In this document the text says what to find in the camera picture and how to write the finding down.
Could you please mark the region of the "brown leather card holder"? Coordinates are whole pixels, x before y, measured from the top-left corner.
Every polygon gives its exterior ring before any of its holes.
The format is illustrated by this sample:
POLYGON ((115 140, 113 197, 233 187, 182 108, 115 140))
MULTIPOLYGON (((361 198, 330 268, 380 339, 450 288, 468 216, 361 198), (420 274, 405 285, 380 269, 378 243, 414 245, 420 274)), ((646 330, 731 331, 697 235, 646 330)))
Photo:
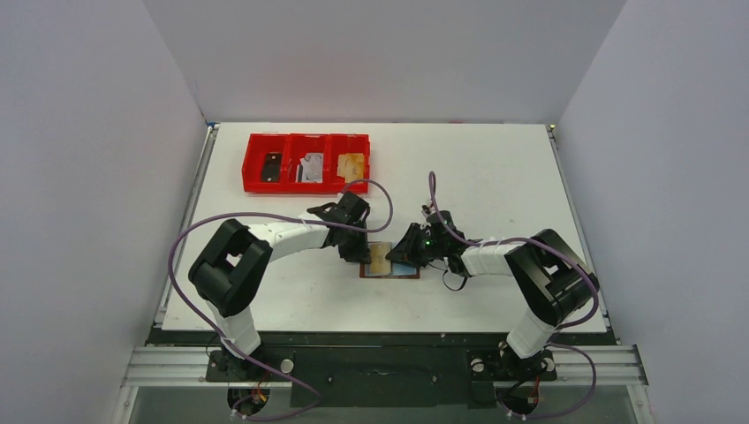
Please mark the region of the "brown leather card holder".
POLYGON ((419 279, 420 270, 404 264, 391 263, 392 270, 389 276, 367 276, 367 265, 361 264, 359 267, 359 277, 362 279, 419 279))

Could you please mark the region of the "white VIP card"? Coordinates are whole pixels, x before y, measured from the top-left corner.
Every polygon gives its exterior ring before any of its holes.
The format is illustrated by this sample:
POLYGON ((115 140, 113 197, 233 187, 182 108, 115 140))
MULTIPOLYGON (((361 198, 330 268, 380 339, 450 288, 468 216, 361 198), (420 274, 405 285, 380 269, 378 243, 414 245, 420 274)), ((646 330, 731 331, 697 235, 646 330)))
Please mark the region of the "white VIP card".
POLYGON ((323 153, 308 153, 304 155, 299 163, 305 165, 305 171, 310 179, 309 183, 321 183, 323 181, 323 153))

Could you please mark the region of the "beige signature card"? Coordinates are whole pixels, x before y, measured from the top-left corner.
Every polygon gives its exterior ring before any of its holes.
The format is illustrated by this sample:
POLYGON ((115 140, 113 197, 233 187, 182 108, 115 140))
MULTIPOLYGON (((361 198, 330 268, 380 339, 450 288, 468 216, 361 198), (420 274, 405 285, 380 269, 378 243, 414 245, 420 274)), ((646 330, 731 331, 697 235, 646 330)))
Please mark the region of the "beige signature card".
POLYGON ((386 258, 392 249, 390 242, 373 242, 369 245, 371 262, 367 265, 367 276, 389 276, 391 262, 386 258))

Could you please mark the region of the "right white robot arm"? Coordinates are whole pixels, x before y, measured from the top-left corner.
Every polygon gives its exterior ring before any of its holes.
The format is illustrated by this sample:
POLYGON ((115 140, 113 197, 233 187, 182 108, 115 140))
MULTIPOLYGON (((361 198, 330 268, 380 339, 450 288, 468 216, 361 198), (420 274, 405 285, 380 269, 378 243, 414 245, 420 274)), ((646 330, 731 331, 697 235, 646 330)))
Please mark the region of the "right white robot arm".
POLYGON ((527 304, 527 311, 502 343, 500 369, 520 377, 561 329, 574 326, 571 315, 586 305, 599 309, 597 277, 561 236, 551 229, 531 238, 473 240, 464 237, 449 212, 434 212, 425 223, 411 223, 403 238, 386 256, 388 261, 424 268, 442 260, 447 270, 469 279, 511 276, 527 304))

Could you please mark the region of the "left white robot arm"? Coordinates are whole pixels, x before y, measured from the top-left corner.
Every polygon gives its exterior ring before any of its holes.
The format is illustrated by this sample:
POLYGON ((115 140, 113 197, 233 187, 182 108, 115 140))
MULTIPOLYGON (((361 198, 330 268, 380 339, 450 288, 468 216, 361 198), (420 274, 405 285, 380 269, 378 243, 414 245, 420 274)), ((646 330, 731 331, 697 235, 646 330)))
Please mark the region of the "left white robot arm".
POLYGON ((209 304, 231 353, 229 368, 252 380, 263 368, 261 344, 250 304, 268 265, 286 256, 329 246, 347 262, 369 263, 366 218, 369 204, 355 193, 312 207, 291 222, 249 226, 235 218, 223 221, 188 271, 188 279, 209 304))

